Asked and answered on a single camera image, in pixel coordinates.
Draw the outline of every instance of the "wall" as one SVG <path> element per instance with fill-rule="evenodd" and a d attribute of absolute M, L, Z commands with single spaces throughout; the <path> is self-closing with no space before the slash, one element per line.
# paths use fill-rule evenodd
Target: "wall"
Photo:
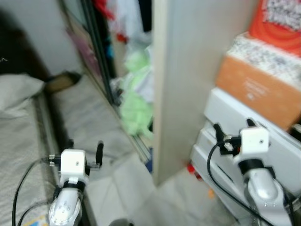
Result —
<path fill-rule="evenodd" d="M 51 75 L 80 69 L 77 51 L 65 33 L 55 0 L 0 0 L 0 8 L 26 32 Z"/>
<path fill-rule="evenodd" d="M 247 30 L 256 3 L 154 0 L 156 184 L 188 163 L 222 55 Z"/>

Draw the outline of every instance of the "white bedsheet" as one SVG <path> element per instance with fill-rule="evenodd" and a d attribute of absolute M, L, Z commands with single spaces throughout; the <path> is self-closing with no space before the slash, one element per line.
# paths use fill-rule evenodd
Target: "white bedsheet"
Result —
<path fill-rule="evenodd" d="M 0 225 L 11 226 L 12 206 L 16 188 L 31 162 L 40 158 L 41 145 L 33 103 L 28 107 L 28 115 L 20 118 L 0 120 Z M 35 167 L 26 178 L 17 201 L 17 220 L 35 202 L 47 198 L 42 167 Z M 23 223 L 47 214 L 47 206 L 31 211 Z"/>

